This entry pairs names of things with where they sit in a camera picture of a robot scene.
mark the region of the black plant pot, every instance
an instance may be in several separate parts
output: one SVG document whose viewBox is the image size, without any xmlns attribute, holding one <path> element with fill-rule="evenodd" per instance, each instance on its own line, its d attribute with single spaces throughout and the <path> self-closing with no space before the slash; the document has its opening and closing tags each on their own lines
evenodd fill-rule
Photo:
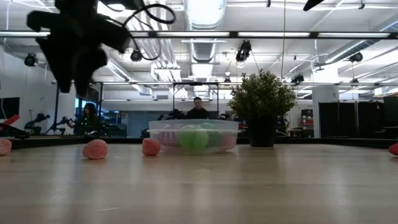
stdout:
<svg viewBox="0 0 398 224">
<path fill-rule="evenodd" d="M 248 134 L 252 147 L 272 147 L 275 142 L 276 119 L 247 119 Z"/>
</svg>

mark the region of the green plant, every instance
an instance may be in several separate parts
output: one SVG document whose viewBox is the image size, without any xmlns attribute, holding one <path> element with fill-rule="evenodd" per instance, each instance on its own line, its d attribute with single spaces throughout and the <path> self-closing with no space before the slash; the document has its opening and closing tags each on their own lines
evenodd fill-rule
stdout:
<svg viewBox="0 0 398 224">
<path fill-rule="evenodd" d="M 293 90 L 270 71 L 249 77 L 244 73 L 242 85 L 231 89 L 228 105 L 243 119 L 277 118 L 295 105 Z"/>
</svg>

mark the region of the plastic container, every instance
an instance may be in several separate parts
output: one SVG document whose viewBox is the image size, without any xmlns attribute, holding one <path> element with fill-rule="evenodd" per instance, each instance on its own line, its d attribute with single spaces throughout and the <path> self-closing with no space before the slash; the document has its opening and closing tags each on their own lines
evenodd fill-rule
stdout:
<svg viewBox="0 0 398 224">
<path fill-rule="evenodd" d="M 150 137 L 173 154 L 224 152 L 236 146 L 238 123 L 210 119 L 150 121 Z"/>
</svg>

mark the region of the pink egg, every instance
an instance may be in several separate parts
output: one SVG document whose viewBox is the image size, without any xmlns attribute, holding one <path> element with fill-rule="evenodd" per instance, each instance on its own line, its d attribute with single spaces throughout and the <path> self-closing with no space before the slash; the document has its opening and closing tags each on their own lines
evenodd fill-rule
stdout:
<svg viewBox="0 0 398 224">
<path fill-rule="evenodd" d="M 87 159 L 104 159 L 106 155 L 108 155 L 108 145 L 103 140 L 92 140 L 83 148 L 83 156 Z"/>
<path fill-rule="evenodd" d="M 174 125 L 168 124 L 164 129 L 176 129 Z M 176 131 L 162 131 L 159 133 L 158 140 L 163 146 L 178 146 L 178 132 Z"/>
<path fill-rule="evenodd" d="M 160 142 L 146 138 L 142 142 L 142 153 L 145 156 L 156 156 L 160 152 Z"/>
<path fill-rule="evenodd" d="M 12 142 L 7 139 L 0 139 L 0 156 L 6 156 L 11 152 Z"/>
<path fill-rule="evenodd" d="M 223 150 L 230 150 L 236 146 L 236 135 L 235 134 L 224 134 L 221 148 Z"/>
<path fill-rule="evenodd" d="M 388 148 L 389 152 L 395 156 L 398 156 L 398 143 L 393 144 Z"/>
</svg>

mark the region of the potted plant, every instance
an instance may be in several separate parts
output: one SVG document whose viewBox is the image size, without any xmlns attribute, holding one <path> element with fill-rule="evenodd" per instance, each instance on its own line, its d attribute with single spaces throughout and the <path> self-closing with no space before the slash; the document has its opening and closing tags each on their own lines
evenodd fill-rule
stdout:
<svg viewBox="0 0 398 224">
<path fill-rule="evenodd" d="M 250 145 L 272 147 L 276 123 L 294 105 L 293 90 L 283 85 L 270 71 L 259 71 L 246 77 L 241 86 L 232 89 L 233 99 L 228 105 L 248 126 Z"/>
</svg>

